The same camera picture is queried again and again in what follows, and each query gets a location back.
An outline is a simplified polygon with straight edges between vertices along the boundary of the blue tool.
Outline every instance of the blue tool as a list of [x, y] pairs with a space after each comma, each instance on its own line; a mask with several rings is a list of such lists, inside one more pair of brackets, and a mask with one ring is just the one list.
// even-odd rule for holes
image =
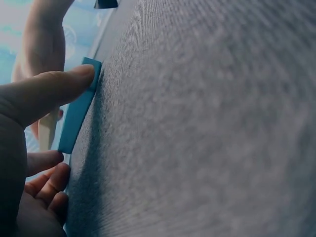
[[102, 65], [96, 60], [84, 58], [82, 64], [93, 65], [94, 79], [88, 90], [77, 100], [69, 104], [58, 146], [58, 151], [66, 154], [71, 154], [73, 152], [83, 120], [96, 92], [101, 72]]

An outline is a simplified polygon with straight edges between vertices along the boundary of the blue background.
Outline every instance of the blue background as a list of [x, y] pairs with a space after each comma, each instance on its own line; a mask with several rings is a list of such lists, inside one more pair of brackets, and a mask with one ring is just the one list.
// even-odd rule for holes
[[[12, 68], [31, 3], [32, 0], [0, 0], [0, 84], [11, 81]], [[94, 4], [95, 0], [75, 0], [64, 18], [65, 71], [81, 64], [107, 14], [107, 10], [94, 9]], [[62, 123], [63, 120], [57, 124], [56, 137], [61, 133]], [[25, 130], [25, 135], [28, 151], [37, 151], [38, 143], [29, 128]]]

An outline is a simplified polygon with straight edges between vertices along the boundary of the hand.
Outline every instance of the hand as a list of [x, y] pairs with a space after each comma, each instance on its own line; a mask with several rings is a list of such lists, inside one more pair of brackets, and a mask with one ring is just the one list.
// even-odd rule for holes
[[[80, 96], [93, 77], [89, 65], [0, 86], [0, 236], [12, 230], [15, 237], [65, 236], [68, 198], [61, 191], [70, 168], [59, 152], [27, 154], [24, 129]], [[27, 176], [51, 167], [25, 184]]]
[[[13, 68], [12, 81], [64, 70], [65, 35], [62, 20], [73, 1], [34, 0], [22, 35], [22, 48]], [[31, 130], [38, 139], [38, 121], [31, 125]]]

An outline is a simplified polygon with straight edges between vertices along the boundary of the finger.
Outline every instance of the finger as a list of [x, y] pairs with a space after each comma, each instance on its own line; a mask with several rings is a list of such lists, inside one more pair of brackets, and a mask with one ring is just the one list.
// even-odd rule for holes
[[[64, 115], [64, 111], [60, 110], [57, 121], [61, 120]], [[39, 140], [39, 121], [36, 121], [35, 123], [31, 124], [30, 129], [35, 136], [36, 140]]]
[[56, 166], [50, 179], [36, 195], [36, 199], [43, 205], [43, 207], [48, 208], [55, 195], [66, 188], [69, 175], [70, 167], [67, 164], [60, 163]]
[[55, 216], [61, 226], [63, 226], [66, 222], [68, 200], [69, 198], [67, 194], [64, 192], [59, 192], [55, 195], [53, 201], [48, 207], [48, 211], [50, 211]]
[[35, 139], [39, 140], [39, 121], [32, 123], [30, 129], [35, 136]]
[[47, 151], [41, 153], [28, 153], [28, 177], [38, 174], [44, 170], [55, 167], [63, 162], [64, 155], [58, 151]]
[[53, 174], [54, 171], [55, 168], [51, 168], [44, 174], [41, 174], [40, 176], [29, 182], [26, 182], [24, 185], [24, 191], [35, 198], [39, 191], [42, 190], [44, 185], [48, 182], [50, 176]]
[[93, 77], [93, 66], [82, 65], [69, 72], [48, 72], [2, 85], [3, 115], [27, 127], [57, 106], [74, 101], [89, 87]]
[[26, 26], [37, 24], [52, 27], [62, 20], [74, 0], [35, 0]]
[[59, 110], [58, 121], [62, 119], [63, 115], [64, 115], [64, 111], [63, 110]]

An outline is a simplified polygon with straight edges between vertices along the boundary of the textured fabric surface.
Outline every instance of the textured fabric surface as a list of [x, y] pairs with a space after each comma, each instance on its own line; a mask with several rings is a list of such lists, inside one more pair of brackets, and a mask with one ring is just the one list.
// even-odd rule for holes
[[121, 0], [70, 237], [316, 236], [316, 2]]

